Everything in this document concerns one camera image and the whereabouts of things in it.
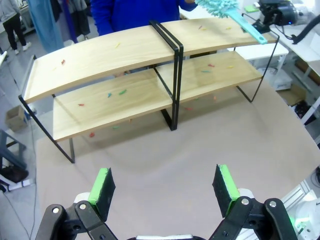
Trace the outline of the left gripper green black right finger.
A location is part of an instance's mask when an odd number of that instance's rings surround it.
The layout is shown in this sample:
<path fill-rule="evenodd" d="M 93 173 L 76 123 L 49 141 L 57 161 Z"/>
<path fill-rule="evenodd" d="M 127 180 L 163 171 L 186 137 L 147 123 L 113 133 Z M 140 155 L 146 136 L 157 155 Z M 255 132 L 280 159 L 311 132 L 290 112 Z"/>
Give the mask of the left gripper green black right finger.
<path fill-rule="evenodd" d="M 218 164 L 212 183 L 223 220 L 211 240 L 235 240 L 242 229 L 251 229 L 259 240 L 296 240 L 298 237 L 283 202 L 263 203 L 241 196 L 225 164 Z"/>

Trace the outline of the left gripper green black left finger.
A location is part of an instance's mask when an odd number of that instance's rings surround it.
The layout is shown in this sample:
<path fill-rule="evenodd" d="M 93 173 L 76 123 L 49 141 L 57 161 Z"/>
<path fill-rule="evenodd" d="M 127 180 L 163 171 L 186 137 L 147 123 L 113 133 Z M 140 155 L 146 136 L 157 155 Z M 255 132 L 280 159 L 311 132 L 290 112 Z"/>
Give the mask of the left gripper green black left finger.
<path fill-rule="evenodd" d="M 115 240 L 106 224 L 115 189 L 112 170 L 101 168 L 87 198 L 68 208 L 60 204 L 46 208 L 35 238 L 74 240 L 78 234 L 87 233 L 92 240 Z"/>

